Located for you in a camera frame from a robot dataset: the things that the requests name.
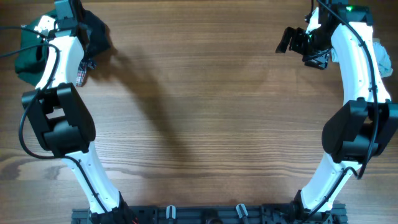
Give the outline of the dark green shorts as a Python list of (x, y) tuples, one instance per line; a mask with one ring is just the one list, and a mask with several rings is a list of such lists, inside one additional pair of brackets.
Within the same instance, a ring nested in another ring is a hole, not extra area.
[[(21, 48), (43, 43), (46, 43), (45, 39), (38, 37), (31, 32), (27, 32), (26, 30), (22, 31)], [(41, 45), (39, 47), (20, 52), (14, 61), (15, 72), (18, 77), (21, 80), (36, 86), (44, 73), (47, 63), (46, 54), (48, 51), (48, 46)]]

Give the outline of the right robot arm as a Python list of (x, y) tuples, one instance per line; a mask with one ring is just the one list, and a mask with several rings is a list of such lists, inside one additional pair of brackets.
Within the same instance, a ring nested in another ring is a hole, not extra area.
[(349, 178), (362, 179), (397, 131), (397, 104), (376, 62), (373, 16), (348, 1), (312, 1), (307, 28), (285, 29), (278, 54), (294, 51), (308, 67), (326, 69), (335, 53), (343, 82), (343, 105), (322, 130), (323, 157), (310, 181), (291, 201), (289, 222), (324, 222)]

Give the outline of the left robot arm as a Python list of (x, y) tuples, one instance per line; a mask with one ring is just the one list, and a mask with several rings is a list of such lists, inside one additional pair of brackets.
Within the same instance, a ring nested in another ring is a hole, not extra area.
[(23, 94), (20, 122), (30, 122), (40, 146), (51, 155), (31, 152), (22, 129), (21, 146), (32, 157), (66, 163), (88, 199), (91, 223), (139, 223), (105, 173), (95, 149), (93, 118), (75, 88), (79, 65), (93, 47), (94, 29), (84, 22), (86, 11), (80, 1), (55, 1), (54, 5), (57, 19), (43, 43), (48, 48), (44, 74), (33, 91)]

